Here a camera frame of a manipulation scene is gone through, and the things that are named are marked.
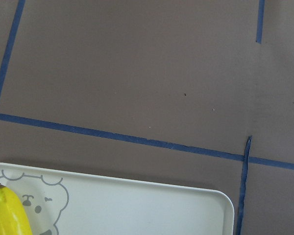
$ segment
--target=cartoon mouth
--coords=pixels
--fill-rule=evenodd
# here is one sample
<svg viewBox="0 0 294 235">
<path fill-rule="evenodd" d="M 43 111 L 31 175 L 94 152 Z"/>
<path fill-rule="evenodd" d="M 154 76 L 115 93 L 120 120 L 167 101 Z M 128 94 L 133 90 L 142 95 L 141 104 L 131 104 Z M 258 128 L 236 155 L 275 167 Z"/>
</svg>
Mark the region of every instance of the cartoon mouth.
<svg viewBox="0 0 294 235">
<path fill-rule="evenodd" d="M 51 230 L 47 230 L 44 233 L 39 234 L 39 235 L 52 235 L 52 232 L 51 232 Z"/>
</svg>

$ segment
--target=blue tape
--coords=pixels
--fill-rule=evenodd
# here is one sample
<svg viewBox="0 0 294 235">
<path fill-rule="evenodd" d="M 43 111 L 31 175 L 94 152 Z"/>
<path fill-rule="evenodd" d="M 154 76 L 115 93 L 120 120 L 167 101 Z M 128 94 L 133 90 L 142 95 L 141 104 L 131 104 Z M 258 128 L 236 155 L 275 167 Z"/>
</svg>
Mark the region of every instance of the blue tape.
<svg viewBox="0 0 294 235">
<path fill-rule="evenodd" d="M 280 161 L 263 159 L 263 158 L 256 158 L 256 157 L 249 157 L 249 162 L 255 163 L 255 164 L 260 164 L 260 165 L 269 165 L 269 166 L 294 170 L 293 163 L 286 163 L 286 162 L 280 162 Z"/>
<path fill-rule="evenodd" d="M 256 42 L 261 44 L 263 37 L 265 0 L 259 0 Z"/>
<path fill-rule="evenodd" d="M 49 121 L 41 121 L 41 120 L 36 120 L 36 119 L 31 119 L 26 117 L 0 114 L 0 120 L 13 122 L 13 123 L 19 123 L 19 124 L 25 124 L 30 126 L 44 127 L 44 128 L 53 129 L 53 130 L 78 133 L 82 135 L 95 136 L 95 137 L 101 137 L 101 138 L 107 138 L 107 139 L 125 141 L 125 142 L 131 142 L 131 143 L 139 143 L 139 144 L 155 146 L 160 148 L 168 148 L 172 150 L 202 154 L 202 155 L 231 159 L 236 161 L 243 161 L 243 156 L 238 154 L 230 154 L 226 152 L 210 150 L 205 148 L 185 146 L 182 144 L 170 143 L 165 141 L 149 140 L 149 139 L 136 137 L 136 136 L 122 135 L 122 134 L 117 134 L 112 132 L 84 128 L 84 127 L 70 126 L 70 125 L 59 124 L 55 122 L 49 122 Z"/>
<path fill-rule="evenodd" d="M 239 198 L 239 212 L 237 218 L 237 227 L 236 227 L 236 234 L 241 235 L 242 231 L 242 224 L 243 224 L 243 217 L 244 217 L 244 200 L 246 194 L 246 181 L 247 181 L 247 174 L 248 174 L 248 158 L 249 158 L 249 150 L 251 145 L 251 136 L 248 137 L 246 148 L 244 152 L 244 161 L 242 167 L 242 178 L 241 178 L 241 188 L 240 188 L 240 198 Z"/>
<path fill-rule="evenodd" d="M 6 71 L 8 69 L 8 65 L 9 65 L 9 61 L 10 61 L 16 33 L 18 31 L 19 23 L 21 20 L 24 5 L 25 5 L 25 0 L 19 0 L 16 11 L 15 11 L 14 19 L 12 22 L 8 42 L 6 44 L 5 52 L 3 55 L 3 59 L 2 59 L 1 67 L 0 67 L 0 95 L 1 95 L 2 87 L 3 87 Z"/>
</svg>

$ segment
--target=toy banana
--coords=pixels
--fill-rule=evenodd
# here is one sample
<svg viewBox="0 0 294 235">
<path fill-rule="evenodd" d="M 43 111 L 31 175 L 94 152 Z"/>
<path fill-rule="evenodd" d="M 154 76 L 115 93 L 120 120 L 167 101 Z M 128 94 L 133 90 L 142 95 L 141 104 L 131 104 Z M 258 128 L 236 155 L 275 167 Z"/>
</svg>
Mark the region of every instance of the toy banana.
<svg viewBox="0 0 294 235">
<path fill-rule="evenodd" d="M 1 184 L 0 235 L 32 235 L 26 212 L 18 196 Z"/>
</svg>

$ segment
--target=tray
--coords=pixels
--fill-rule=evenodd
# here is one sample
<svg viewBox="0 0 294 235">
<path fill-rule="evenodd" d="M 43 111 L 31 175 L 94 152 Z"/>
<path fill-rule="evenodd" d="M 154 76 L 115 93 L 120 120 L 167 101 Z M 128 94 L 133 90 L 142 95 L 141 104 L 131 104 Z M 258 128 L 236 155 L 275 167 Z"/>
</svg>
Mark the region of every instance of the tray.
<svg viewBox="0 0 294 235">
<path fill-rule="evenodd" d="M 231 235 L 234 209 L 209 189 L 0 163 L 33 235 Z"/>
</svg>

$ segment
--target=bear face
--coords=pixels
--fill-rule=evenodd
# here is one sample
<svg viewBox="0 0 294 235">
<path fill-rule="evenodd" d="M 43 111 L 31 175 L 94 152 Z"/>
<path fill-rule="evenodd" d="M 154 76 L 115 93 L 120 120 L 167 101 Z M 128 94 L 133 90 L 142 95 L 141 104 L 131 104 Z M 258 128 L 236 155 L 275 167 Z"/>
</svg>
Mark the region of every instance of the bear face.
<svg viewBox="0 0 294 235">
<path fill-rule="evenodd" d="M 69 193 L 61 184 L 62 178 L 51 184 L 44 180 L 43 175 L 23 173 L 18 178 L 9 178 L 3 170 L 1 172 L 0 183 L 18 195 L 33 235 L 59 235 L 56 223 L 69 202 Z"/>
</svg>

